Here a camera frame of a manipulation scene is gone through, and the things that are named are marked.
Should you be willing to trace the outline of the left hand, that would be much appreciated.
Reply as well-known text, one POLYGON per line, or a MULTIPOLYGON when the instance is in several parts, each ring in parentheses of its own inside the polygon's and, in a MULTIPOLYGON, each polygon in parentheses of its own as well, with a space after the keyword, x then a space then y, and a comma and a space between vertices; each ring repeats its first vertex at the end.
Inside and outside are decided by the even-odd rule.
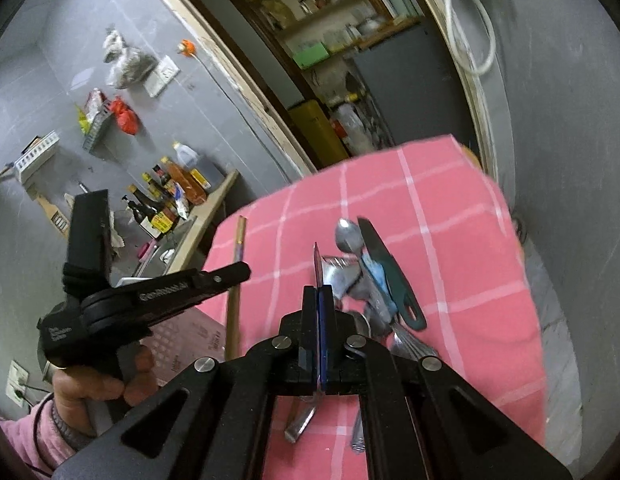
POLYGON ((136 374, 125 384, 93 368, 74 366, 56 370, 53 376, 54 403, 60 419, 80 434, 94 437, 87 400, 105 402, 124 399, 137 406, 158 390, 154 374, 155 359, 149 348, 141 346, 134 359, 136 374))

